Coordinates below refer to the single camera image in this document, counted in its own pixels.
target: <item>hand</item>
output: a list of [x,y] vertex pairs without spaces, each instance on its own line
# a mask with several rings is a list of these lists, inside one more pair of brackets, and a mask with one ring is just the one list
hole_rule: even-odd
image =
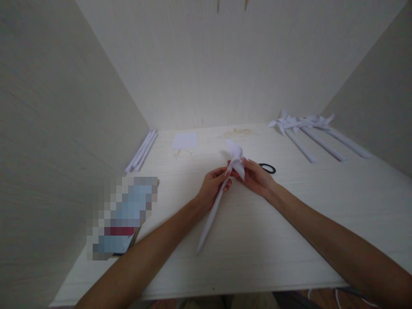
[[[198,203],[204,205],[207,210],[212,208],[222,182],[230,177],[229,174],[226,175],[226,171],[227,167],[219,167],[207,173],[205,179],[203,180],[202,187],[200,188],[195,199]],[[227,192],[231,185],[232,180],[229,179],[223,189],[223,192]]]
[[270,193],[274,191],[276,186],[275,180],[255,161],[248,161],[243,158],[242,162],[245,165],[245,181],[240,178],[235,170],[232,170],[231,176],[236,177],[248,189],[267,199]]

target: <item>white table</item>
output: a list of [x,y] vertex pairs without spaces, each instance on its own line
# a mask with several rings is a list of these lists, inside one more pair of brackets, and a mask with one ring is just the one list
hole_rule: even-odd
[[[266,128],[266,124],[193,131],[198,132],[198,147],[190,149],[194,158],[182,150],[176,159],[172,141],[177,131],[161,131],[136,174],[160,180],[157,206],[142,226],[138,240],[193,198],[208,171],[226,165],[230,158],[226,138],[230,138],[243,147],[249,158],[273,165],[277,169],[274,179],[301,200],[412,272],[412,180],[404,174],[376,157],[362,159],[315,129],[348,161],[338,162],[299,132],[297,139],[318,159],[318,163],[311,164],[288,137]],[[143,293],[143,299],[346,285],[271,205],[236,181],[223,196],[197,256],[206,219],[177,247]],[[75,304],[115,261],[86,261],[84,249],[51,305]]]

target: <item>white wall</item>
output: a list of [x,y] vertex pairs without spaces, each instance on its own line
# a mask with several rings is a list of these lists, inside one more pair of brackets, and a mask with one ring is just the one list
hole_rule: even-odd
[[74,0],[0,2],[0,307],[45,308],[148,126]]
[[412,177],[412,2],[331,100],[333,127]]
[[405,0],[76,0],[150,127],[321,112]]

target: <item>forearm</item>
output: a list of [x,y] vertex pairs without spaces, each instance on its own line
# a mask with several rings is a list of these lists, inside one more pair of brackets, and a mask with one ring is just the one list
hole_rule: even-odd
[[267,200],[363,295],[385,307],[412,307],[412,276],[383,252],[278,184]]
[[76,308],[125,308],[138,298],[177,245],[206,214],[196,200],[140,240],[107,270]]

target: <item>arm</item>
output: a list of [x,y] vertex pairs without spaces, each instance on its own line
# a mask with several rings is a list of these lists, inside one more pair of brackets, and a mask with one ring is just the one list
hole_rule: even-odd
[[[173,217],[140,240],[81,298],[75,308],[127,308],[139,298],[186,234],[211,209],[226,167],[205,176],[198,195]],[[231,186],[229,181],[224,188]]]
[[349,284],[383,307],[412,308],[412,276],[407,271],[363,238],[307,206],[257,163],[243,163],[243,184],[278,210]]

